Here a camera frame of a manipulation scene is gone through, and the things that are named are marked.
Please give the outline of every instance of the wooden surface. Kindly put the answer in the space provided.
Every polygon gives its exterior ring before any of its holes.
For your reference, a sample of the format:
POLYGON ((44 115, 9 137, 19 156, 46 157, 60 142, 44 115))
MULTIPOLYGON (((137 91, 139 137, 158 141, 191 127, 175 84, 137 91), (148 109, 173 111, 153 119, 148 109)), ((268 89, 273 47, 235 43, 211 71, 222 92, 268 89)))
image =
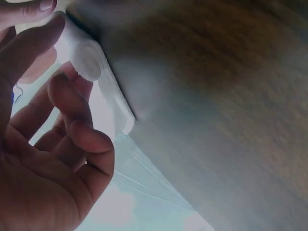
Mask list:
POLYGON ((136 114, 131 137, 215 230, 308 229, 306 0, 84 0, 71 12, 136 114))

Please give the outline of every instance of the fingernail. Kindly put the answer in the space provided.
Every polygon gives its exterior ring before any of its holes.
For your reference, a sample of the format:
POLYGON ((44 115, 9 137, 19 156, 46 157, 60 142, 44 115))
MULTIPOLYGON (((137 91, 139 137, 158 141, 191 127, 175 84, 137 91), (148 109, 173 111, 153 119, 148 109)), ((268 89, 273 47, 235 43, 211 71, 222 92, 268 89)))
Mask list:
POLYGON ((39 5, 39 9, 41 11, 46 11, 52 7, 52 4, 53 4, 53 0, 42 0, 39 5))

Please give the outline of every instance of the finger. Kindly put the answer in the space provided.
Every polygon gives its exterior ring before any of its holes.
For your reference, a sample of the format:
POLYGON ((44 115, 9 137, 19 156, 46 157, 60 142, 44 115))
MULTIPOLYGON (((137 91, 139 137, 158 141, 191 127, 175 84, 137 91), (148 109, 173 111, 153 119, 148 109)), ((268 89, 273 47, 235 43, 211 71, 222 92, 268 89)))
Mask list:
MULTIPOLYGON (((70 63, 62 65, 58 72, 64 72, 70 79, 77 77, 77 72, 70 63)), ((30 140, 37 130, 45 123, 54 106, 48 97, 47 81, 34 95, 30 103, 17 112, 9 124, 18 130, 26 140, 30 140)))
POLYGON ((74 88, 69 79, 64 75, 57 75, 50 80, 48 95, 54 106, 66 118, 65 127, 70 135, 69 125, 72 121, 84 120, 92 125, 92 116, 88 102, 74 88))
POLYGON ((77 171, 77 175, 87 186, 95 203, 114 173, 113 144, 107 135, 92 129, 83 121, 74 121, 70 129, 73 142, 87 152, 87 164, 77 171))
POLYGON ((50 48, 46 53, 37 57, 34 63, 29 67, 24 75, 19 79, 19 83, 30 84, 41 77, 57 59, 57 51, 54 47, 50 48))
POLYGON ((21 23, 36 22, 50 15, 57 5, 56 0, 33 0, 21 3, 1 2, 0 31, 21 23))
MULTIPOLYGON (((87 102, 89 102, 90 98, 90 93, 92 90, 93 83, 86 81, 84 78, 81 76, 76 77, 73 81, 74 88, 79 92, 80 95, 82 95, 87 102)), ((65 124, 64 124, 64 117, 62 114, 59 114, 54 126, 52 129, 48 132, 46 132, 40 139, 39 141, 35 144, 35 147, 41 151, 47 151, 51 152, 55 149, 55 147, 60 143, 60 141, 66 136, 66 130, 65 130, 65 124)), ((61 143, 59 147, 65 146, 65 142, 61 143)), ((75 152, 75 147, 69 149, 68 151, 64 152, 66 156, 74 155, 78 156, 78 154, 74 154, 75 152)), ((61 153, 60 151, 55 151, 55 155, 59 155, 61 153)), ((74 168, 74 163, 75 160, 73 160, 72 163, 68 163, 66 160, 69 159, 67 157, 63 157, 63 161, 66 162, 68 166, 71 166, 74 168)))
POLYGON ((0 32, 0 49, 16 36, 15 27, 12 26, 0 32))
POLYGON ((64 120, 62 115, 59 114, 52 128, 41 136, 34 147, 40 151, 51 153, 65 136, 64 120))
POLYGON ((0 52, 2 81, 7 81, 12 88, 35 59, 56 43, 64 24, 64 19, 58 16, 45 26, 31 28, 18 34, 0 52))

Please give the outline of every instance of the knuckle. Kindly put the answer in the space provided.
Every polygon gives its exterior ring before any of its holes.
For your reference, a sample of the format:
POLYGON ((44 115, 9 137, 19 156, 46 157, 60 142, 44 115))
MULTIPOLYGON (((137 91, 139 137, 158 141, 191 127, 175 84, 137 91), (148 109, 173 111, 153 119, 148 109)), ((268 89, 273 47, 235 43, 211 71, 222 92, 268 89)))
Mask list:
POLYGON ((20 14, 24 17, 34 16, 36 11, 31 7, 30 4, 28 4, 27 6, 20 8, 20 14))

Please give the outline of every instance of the white tissue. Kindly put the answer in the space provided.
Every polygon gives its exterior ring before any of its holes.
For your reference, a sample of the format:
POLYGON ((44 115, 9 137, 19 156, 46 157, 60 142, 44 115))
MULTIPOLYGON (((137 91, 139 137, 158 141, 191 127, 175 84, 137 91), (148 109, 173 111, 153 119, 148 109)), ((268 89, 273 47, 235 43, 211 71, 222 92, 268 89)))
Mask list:
POLYGON ((75 70, 86 80, 98 80, 101 94, 112 112, 115 136, 121 131, 126 135, 129 134, 134 126, 135 117, 117 84, 101 46, 77 27, 65 13, 54 14, 61 14, 65 18, 63 33, 54 46, 57 50, 57 59, 61 63, 70 61, 75 70))

